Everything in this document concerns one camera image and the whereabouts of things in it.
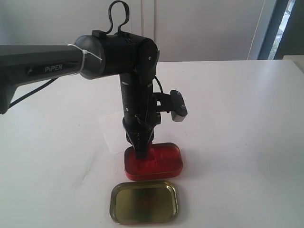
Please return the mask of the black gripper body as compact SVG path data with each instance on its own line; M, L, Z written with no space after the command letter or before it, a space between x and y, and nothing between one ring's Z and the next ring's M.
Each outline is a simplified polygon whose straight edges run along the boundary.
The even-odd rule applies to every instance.
M133 147L148 147L154 139L154 128L161 123L156 111L153 82L142 84L138 75L120 74L123 101L123 126Z

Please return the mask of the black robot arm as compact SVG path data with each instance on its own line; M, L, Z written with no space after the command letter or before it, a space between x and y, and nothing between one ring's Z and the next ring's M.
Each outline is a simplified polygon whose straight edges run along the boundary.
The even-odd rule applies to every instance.
M0 112L7 112L22 85L72 74L89 80L119 75L126 137L136 158L144 159L157 124L153 79L158 57L151 39L122 31L94 30L72 45L2 45Z

